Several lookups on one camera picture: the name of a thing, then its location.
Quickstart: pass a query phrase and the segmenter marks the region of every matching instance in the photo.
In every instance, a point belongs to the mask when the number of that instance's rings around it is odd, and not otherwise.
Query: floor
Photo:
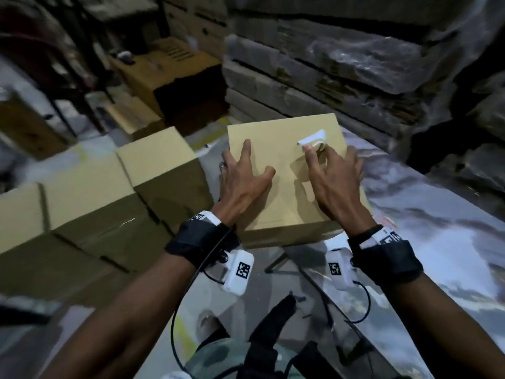
[[[0,79],[15,85],[20,94],[41,114],[53,113],[41,93],[2,63],[0,63]],[[94,95],[92,98],[95,99],[94,105],[104,101],[104,96],[101,95]],[[48,178],[52,173],[77,165],[86,159],[110,154],[116,148],[113,136],[99,136],[87,119],[80,116],[69,102],[59,101],[59,104],[79,134],[79,144],[43,162],[23,159],[16,168],[16,184],[40,181]],[[226,124],[228,124],[226,119],[212,123],[187,139],[193,148],[199,149],[197,153],[201,162],[215,165],[216,169],[220,161],[220,153],[227,146],[227,138],[222,136],[226,132]],[[66,131],[56,117],[51,119],[51,125],[60,133]],[[211,193],[217,199],[219,192],[211,191]],[[334,308],[330,309],[335,320],[335,330],[331,332],[319,293],[300,276],[293,262],[288,261],[273,274],[265,274],[264,268],[277,257],[276,254],[278,254],[277,248],[255,250],[255,264],[248,290],[239,298],[224,293],[216,283],[203,275],[197,279],[184,299],[176,320],[176,348],[178,352],[180,349],[179,355],[183,360],[191,356],[192,351],[200,342],[198,324],[203,314],[214,313],[233,338],[245,340],[274,305],[289,293],[293,293],[299,301],[299,309],[288,321],[279,344],[299,351],[309,340],[318,342],[322,354],[346,378],[394,377],[394,371],[377,353],[370,353],[369,356],[359,358],[350,367],[343,367],[339,363],[335,344],[340,344],[344,346],[344,349],[350,350],[358,341],[357,335]],[[53,321],[44,327],[0,328],[0,379],[36,377],[65,340],[92,312],[92,309],[79,306],[65,308],[60,307],[59,304],[29,298],[2,298],[0,296],[0,303],[4,301],[10,301],[18,307],[51,314]],[[165,330],[146,363],[136,375],[136,379],[158,379],[176,368],[169,345],[169,331]]]

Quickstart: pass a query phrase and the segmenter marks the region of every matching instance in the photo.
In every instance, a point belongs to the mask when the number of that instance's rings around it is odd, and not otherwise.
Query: table
[[[365,158],[365,189],[374,216],[393,223],[411,242],[426,274],[449,294],[505,351],[505,223],[424,175],[395,161],[369,142],[342,129],[346,142]],[[226,141],[201,157],[213,196],[218,195],[218,159]],[[313,245],[284,247],[304,276],[350,320],[367,307],[361,287],[338,291],[325,276],[327,250],[347,244],[338,237]],[[407,330],[381,289],[358,273],[372,305],[357,330],[401,375],[432,378]]]

